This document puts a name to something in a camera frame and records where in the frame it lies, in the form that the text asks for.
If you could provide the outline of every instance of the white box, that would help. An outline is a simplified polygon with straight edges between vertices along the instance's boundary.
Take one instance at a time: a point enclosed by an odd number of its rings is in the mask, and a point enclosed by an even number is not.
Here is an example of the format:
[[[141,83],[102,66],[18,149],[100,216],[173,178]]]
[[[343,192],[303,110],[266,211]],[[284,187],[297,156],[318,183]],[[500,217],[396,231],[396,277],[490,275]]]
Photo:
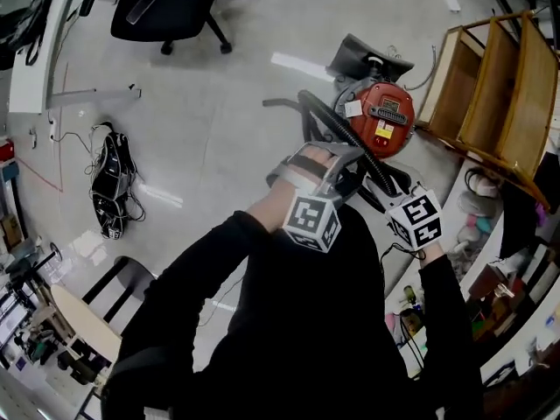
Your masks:
[[[441,207],[433,190],[389,210],[387,215],[395,233],[414,251],[425,248],[443,235]]]
[[[341,225],[330,199],[310,196],[296,189],[283,230],[293,242],[320,252],[328,252]]]

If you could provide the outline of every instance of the red vacuum cleaner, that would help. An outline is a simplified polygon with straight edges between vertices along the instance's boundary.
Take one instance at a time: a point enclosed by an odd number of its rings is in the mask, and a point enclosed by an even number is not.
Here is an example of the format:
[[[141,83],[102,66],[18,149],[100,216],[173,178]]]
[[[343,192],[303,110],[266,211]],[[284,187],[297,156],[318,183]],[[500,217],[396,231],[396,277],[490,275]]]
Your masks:
[[[302,115],[305,142],[346,143],[364,150],[356,170],[341,173],[345,199],[358,193],[381,213],[400,205],[410,193],[410,175],[383,163],[409,141],[414,123],[412,98],[396,85],[414,65],[381,54],[348,34],[328,70],[337,75],[332,108],[302,90],[297,101],[275,99],[263,106],[289,106]],[[318,121],[326,126],[320,129]]]

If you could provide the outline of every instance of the wooden cabinet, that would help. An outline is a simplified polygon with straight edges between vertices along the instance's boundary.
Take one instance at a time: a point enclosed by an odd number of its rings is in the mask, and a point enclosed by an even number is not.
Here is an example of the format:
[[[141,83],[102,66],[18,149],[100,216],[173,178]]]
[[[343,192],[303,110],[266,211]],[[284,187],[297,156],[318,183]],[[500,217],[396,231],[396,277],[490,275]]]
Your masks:
[[[533,12],[453,28],[416,126],[458,154],[550,205],[533,178],[549,135],[558,58]],[[503,22],[521,19],[521,42]],[[487,27],[486,44],[474,28]]]

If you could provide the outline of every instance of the yellow label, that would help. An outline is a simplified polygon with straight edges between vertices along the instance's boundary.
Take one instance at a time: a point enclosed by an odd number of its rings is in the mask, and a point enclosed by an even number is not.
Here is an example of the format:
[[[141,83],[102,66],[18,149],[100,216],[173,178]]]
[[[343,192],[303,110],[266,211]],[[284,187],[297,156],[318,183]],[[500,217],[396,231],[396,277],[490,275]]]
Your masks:
[[[385,137],[390,139],[393,135],[393,126],[384,121],[380,120],[377,123],[377,128],[375,129],[375,134],[379,137]]]

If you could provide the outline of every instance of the cardboard box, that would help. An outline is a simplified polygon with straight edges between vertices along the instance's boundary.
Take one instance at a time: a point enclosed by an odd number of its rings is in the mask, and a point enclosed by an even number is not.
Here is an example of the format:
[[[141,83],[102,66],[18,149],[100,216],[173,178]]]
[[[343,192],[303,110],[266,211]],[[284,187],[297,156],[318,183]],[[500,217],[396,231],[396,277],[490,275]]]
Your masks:
[[[8,250],[12,250],[22,240],[18,219],[13,214],[6,214],[1,220],[2,230]]]

